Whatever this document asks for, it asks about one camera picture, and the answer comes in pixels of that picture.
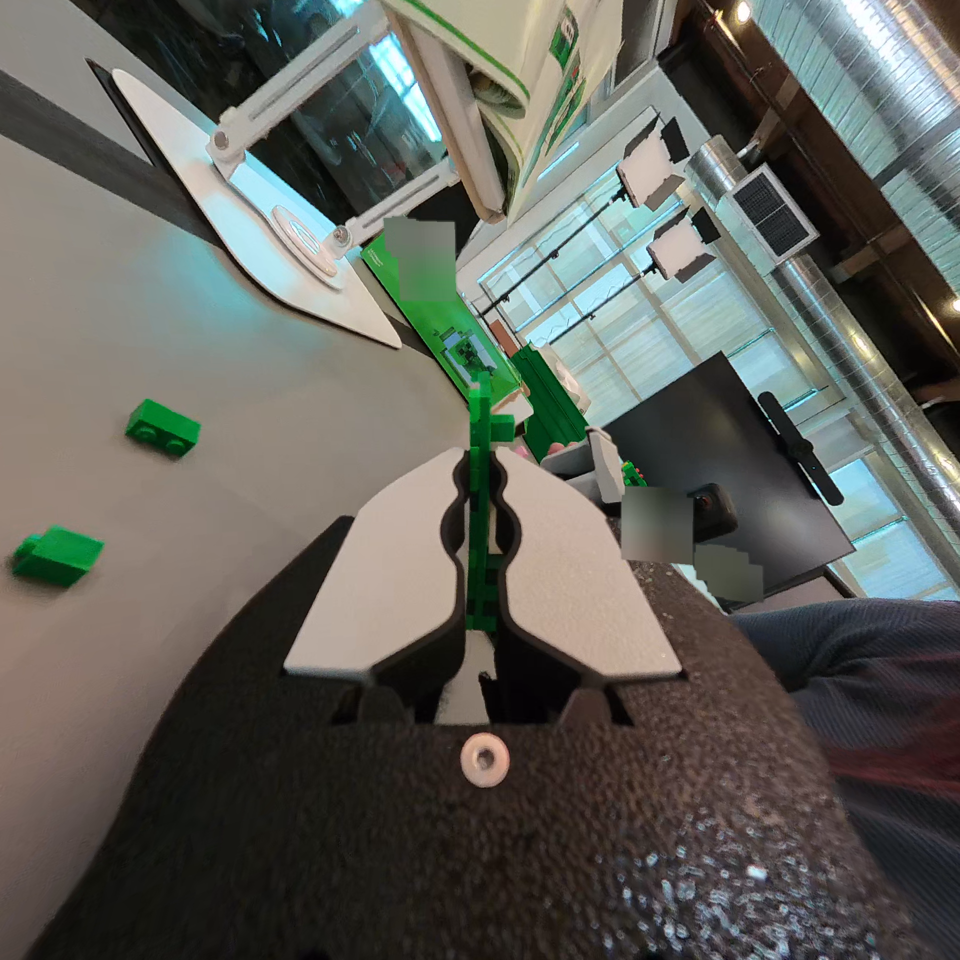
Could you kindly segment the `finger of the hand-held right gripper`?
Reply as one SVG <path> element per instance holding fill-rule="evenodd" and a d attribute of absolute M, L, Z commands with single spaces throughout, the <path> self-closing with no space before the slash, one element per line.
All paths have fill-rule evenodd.
<path fill-rule="evenodd" d="M 625 481 L 618 448 L 601 428 L 588 428 L 586 438 L 599 501 L 603 505 L 619 505 L 625 493 Z"/>

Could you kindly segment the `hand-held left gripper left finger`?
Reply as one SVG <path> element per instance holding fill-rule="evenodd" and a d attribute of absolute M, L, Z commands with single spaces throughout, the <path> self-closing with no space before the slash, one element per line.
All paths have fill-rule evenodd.
<path fill-rule="evenodd" d="M 283 663 L 292 676 L 441 689 L 466 648 L 470 455 L 452 447 L 356 514 Z"/>

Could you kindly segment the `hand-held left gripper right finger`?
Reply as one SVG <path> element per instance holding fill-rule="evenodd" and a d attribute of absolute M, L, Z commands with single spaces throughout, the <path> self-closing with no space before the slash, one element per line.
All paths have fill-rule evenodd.
<path fill-rule="evenodd" d="M 683 667 L 604 512 L 503 448 L 497 506 L 514 529 L 500 569 L 503 622 L 592 687 L 676 678 Z"/>

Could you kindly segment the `green toy brick assembly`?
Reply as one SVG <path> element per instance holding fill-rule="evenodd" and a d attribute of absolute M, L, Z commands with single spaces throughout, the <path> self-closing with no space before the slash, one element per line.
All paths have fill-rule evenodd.
<path fill-rule="evenodd" d="M 494 635 L 498 630 L 498 574 L 502 557 L 490 550 L 491 453 L 495 442 L 515 437 L 510 414 L 492 412 L 491 374 L 482 370 L 469 392 L 469 514 L 465 626 Z"/>

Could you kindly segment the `person's right forearm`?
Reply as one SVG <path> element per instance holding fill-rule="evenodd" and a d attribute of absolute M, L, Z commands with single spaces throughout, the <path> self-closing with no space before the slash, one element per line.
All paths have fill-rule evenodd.
<path fill-rule="evenodd" d="M 958 958 L 958 602 L 843 599 L 730 620 L 791 695 L 918 937 Z"/>

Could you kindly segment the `grey desk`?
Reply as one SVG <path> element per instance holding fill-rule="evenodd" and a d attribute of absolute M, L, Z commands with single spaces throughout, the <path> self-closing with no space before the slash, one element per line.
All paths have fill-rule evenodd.
<path fill-rule="evenodd" d="M 146 399 L 182 458 L 125 436 Z M 466 730 L 282 676 L 341 516 L 465 438 L 422 354 L 2 135 L 2 557 L 105 542 L 67 589 L 2 561 L 2 958 L 542 957 Z"/>

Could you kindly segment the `black monitor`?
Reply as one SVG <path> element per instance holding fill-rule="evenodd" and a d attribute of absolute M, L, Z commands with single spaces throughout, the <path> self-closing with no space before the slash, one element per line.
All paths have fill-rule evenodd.
<path fill-rule="evenodd" d="M 650 487 L 690 496 L 715 483 L 737 531 L 707 541 L 763 571 L 762 598 L 808 582 L 855 552 L 731 362 L 717 353 L 605 425 Z"/>

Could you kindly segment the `green cardboard box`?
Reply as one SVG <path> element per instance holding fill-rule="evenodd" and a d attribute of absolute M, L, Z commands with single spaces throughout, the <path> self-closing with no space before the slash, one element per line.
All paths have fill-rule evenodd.
<path fill-rule="evenodd" d="M 556 351 L 527 343 L 511 362 L 534 410 L 524 426 L 524 442 L 534 459 L 542 461 L 554 444 L 565 447 L 583 441 L 589 426 L 584 413 L 591 400 Z"/>

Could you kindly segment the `black boom pole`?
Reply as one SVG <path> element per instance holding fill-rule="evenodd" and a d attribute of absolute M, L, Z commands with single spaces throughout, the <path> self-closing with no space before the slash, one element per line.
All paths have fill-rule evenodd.
<path fill-rule="evenodd" d="M 642 217 L 603 181 L 481 277 L 476 314 L 522 329 L 636 239 Z"/>
<path fill-rule="evenodd" d="M 651 261 L 637 265 L 630 258 L 616 258 L 608 269 L 597 271 L 533 318 L 522 321 L 516 332 L 527 343 L 551 344 L 653 270 Z"/>

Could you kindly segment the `green instruction booklet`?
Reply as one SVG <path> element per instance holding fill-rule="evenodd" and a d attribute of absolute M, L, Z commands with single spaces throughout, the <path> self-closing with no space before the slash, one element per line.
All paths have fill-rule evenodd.
<path fill-rule="evenodd" d="M 466 399 L 478 375 L 486 370 L 492 413 L 509 415 L 517 425 L 534 415 L 518 370 L 458 292 L 446 301 L 403 299 L 399 262 L 388 251 L 383 235 L 366 244 L 362 259 Z"/>

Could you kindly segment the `studio light panel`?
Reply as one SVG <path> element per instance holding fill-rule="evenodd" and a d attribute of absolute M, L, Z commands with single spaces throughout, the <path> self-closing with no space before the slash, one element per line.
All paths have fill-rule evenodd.
<path fill-rule="evenodd" d="M 678 172 L 690 157 L 690 148 L 676 118 L 661 116 L 630 139 L 616 166 L 620 185 L 630 204 L 655 211 L 683 183 Z"/>
<path fill-rule="evenodd" d="M 655 272 L 666 282 L 688 282 L 714 262 L 712 245 L 720 235 L 708 208 L 691 214 L 685 207 L 657 229 L 646 246 L 651 266 L 645 274 Z"/>

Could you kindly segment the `green two-stud toy brick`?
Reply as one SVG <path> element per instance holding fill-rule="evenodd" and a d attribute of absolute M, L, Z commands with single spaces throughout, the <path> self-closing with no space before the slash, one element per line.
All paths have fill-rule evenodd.
<path fill-rule="evenodd" d="M 201 430 L 197 420 L 146 398 L 130 413 L 125 436 L 181 459 L 197 445 Z"/>

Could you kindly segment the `white vent unit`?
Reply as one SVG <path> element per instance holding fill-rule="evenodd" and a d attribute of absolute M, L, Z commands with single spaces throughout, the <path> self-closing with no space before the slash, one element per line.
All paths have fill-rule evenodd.
<path fill-rule="evenodd" d="M 773 267 L 802 254 L 820 232 L 769 164 L 762 163 L 726 191 L 734 213 Z"/>

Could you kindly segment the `green toy brick with clip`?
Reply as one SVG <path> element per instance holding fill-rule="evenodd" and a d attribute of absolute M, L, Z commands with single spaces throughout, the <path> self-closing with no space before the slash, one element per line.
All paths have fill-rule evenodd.
<path fill-rule="evenodd" d="M 97 564 L 105 544 L 95 537 L 52 525 L 26 536 L 10 559 L 13 575 L 69 588 Z"/>

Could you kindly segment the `silver air duct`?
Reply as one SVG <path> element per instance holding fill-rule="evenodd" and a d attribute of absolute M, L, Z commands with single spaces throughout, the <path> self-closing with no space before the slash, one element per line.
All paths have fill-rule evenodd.
<path fill-rule="evenodd" d="M 693 152 L 685 173 L 827 373 L 856 402 L 873 441 L 890 457 L 932 522 L 958 551 L 958 459 L 833 284 L 807 253 L 773 264 L 732 203 L 730 192 L 748 174 L 723 136 L 707 139 Z"/>

